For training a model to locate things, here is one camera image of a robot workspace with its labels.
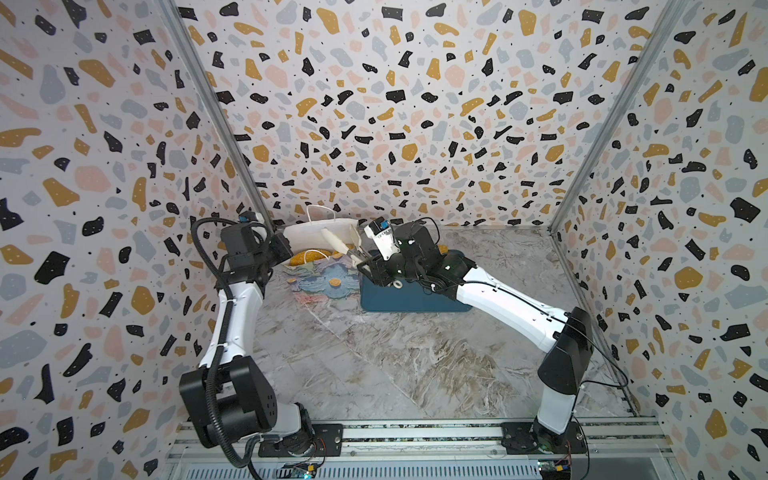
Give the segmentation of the metal tongs with white tips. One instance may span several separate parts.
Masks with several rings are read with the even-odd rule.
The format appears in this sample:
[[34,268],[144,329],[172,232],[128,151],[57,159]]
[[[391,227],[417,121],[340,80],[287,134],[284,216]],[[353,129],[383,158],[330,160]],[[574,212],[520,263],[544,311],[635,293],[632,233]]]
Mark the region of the metal tongs with white tips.
[[372,256],[363,248],[362,238],[355,227],[350,228],[351,240],[345,241],[328,228],[321,230],[321,236],[338,253],[347,255],[354,266],[360,265],[372,259]]

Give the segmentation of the floral paper bag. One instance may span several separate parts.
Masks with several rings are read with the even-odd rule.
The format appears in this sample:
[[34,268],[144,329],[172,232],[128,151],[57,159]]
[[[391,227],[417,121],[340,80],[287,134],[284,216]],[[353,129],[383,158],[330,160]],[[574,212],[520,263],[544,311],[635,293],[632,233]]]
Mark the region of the floral paper bag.
[[330,207],[311,204],[306,208],[306,221],[285,227],[283,233],[289,240],[293,255],[307,249],[325,249],[332,256],[291,267],[284,263],[288,283],[299,302],[324,303],[330,300],[357,300],[360,298],[360,274],[357,266],[347,255],[336,252],[321,236],[328,228],[349,242],[350,228],[358,230],[358,221],[339,215]]

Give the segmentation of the large sesame oval loaf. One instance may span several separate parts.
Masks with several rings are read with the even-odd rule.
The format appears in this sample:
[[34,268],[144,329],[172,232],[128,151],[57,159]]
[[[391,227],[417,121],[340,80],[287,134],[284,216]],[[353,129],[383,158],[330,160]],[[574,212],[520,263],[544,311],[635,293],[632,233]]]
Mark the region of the large sesame oval loaf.
[[312,263],[315,261],[327,259],[332,256],[332,252],[325,249],[307,249],[299,253],[294,254],[288,261],[288,265],[296,267]]

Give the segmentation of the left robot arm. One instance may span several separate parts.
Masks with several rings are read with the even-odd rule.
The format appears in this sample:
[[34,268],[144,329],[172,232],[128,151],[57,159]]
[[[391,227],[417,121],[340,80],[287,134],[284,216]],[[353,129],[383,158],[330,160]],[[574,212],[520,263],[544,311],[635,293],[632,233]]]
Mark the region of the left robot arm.
[[200,218],[191,238],[215,277],[219,298],[211,343],[179,384],[198,440],[220,448],[238,468],[259,443],[288,456],[308,454],[316,441],[308,411],[280,402],[252,357],[266,286],[274,267],[292,257],[289,241],[251,213],[237,220]]

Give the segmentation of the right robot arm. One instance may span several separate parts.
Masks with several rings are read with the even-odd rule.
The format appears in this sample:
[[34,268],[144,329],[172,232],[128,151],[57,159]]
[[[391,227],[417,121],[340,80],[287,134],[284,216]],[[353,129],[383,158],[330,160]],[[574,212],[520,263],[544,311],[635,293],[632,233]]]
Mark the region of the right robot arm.
[[494,317],[544,352],[537,370],[543,385],[537,414],[527,432],[513,435],[509,444],[525,453],[559,453],[570,446],[573,410],[594,352],[589,315],[523,294],[458,250],[441,251],[422,219],[394,225],[379,217],[363,232],[374,247],[357,268],[373,284],[417,284]]

